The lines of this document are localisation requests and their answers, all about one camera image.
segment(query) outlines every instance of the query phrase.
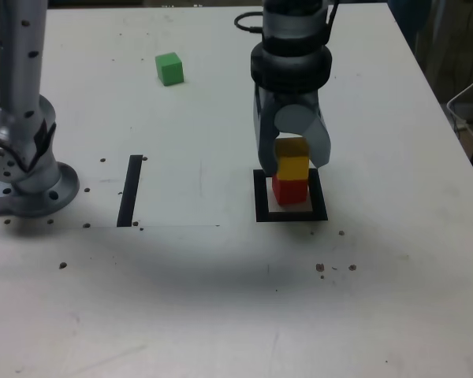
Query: red cube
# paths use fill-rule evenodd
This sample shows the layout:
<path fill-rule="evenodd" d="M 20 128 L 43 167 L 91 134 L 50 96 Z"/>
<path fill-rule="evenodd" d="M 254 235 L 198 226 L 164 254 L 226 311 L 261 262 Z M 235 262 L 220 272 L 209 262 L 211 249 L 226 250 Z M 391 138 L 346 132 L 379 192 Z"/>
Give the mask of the red cube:
<path fill-rule="evenodd" d="M 271 181 L 275 198 L 280 206 L 307 201 L 308 180 L 279 180 L 274 176 Z"/>

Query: black square outline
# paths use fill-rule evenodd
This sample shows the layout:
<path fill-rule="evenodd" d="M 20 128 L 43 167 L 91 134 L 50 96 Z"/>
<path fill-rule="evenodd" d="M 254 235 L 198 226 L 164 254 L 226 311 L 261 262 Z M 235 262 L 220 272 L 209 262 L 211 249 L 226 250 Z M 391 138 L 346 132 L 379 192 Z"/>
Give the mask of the black square outline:
<path fill-rule="evenodd" d="M 271 176 L 268 176 L 262 169 L 254 169 L 253 173 L 256 222 L 315 222 L 328 220 L 317 169 L 310 168 L 308 170 L 308 191 L 310 192 L 312 211 L 291 213 L 269 211 L 266 178 Z"/>

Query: white cable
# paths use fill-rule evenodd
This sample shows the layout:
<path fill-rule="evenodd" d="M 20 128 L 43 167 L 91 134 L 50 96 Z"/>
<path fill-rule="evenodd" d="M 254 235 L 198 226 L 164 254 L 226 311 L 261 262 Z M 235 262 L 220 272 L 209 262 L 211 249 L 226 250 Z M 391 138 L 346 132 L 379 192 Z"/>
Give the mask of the white cable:
<path fill-rule="evenodd" d="M 454 101 L 456 101 L 460 96 L 464 95 L 466 92 L 468 92 L 470 89 L 473 88 L 473 83 L 466 87 L 466 89 L 464 89 L 462 92 L 460 92 L 458 95 L 456 95 L 456 97 L 454 97 L 452 100 L 450 100 L 449 102 L 447 102 L 447 110 L 450 112 L 450 114 L 452 114 L 459 122 L 463 122 L 465 123 L 465 126 L 466 126 L 466 130 L 471 134 L 471 136 L 473 137 L 473 130 L 471 130 L 469 124 L 467 124 L 467 121 L 466 120 L 463 120 L 461 117 L 459 117 L 453 110 L 452 110 L 452 104 Z"/>

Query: yellow cube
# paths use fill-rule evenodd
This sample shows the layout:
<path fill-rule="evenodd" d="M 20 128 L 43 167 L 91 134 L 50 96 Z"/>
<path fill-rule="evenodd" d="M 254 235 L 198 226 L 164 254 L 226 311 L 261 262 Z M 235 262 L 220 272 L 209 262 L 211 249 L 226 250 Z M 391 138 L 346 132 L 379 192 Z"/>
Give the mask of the yellow cube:
<path fill-rule="evenodd" d="M 305 138 L 283 138 L 275 141 L 278 159 L 277 178 L 281 181 L 308 179 L 308 144 Z"/>

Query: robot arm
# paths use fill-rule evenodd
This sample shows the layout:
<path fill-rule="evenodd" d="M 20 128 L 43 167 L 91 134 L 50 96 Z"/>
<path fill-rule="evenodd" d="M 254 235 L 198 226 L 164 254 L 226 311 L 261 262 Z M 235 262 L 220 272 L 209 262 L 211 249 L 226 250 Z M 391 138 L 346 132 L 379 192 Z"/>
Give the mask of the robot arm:
<path fill-rule="evenodd" d="M 79 190 L 54 159 L 56 114 L 39 92 L 47 2 L 0 1 L 0 215 L 47 215 Z"/>
<path fill-rule="evenodd" d="M 76 172 L 56 162 L 53 106 L 39 93 L 48 0 L 0 1 L 0 215 L 58 211 L 79 190 Z M 316 167 L 330 159 L 317 91 L 330 77 L 326 0 L 264 0 L 263 41 L 251 54 L 255 134 L 263 170 L 277 171 L 275 139 L 302 135 Z"/>
<path fill-rule="evenodd" d="M 330 160 L 318 90 L 330 78 L 332 57 L 325 45 L 338 2 L 326 23 L 326 0 L 264 0 L 263 28 L 246 29 L 263 35 L 251 53 L 251 76 L 259 162 L 270 176 L 278 168 L 274 144 L 280 132 L 302 135 L 315 167 Z"/>

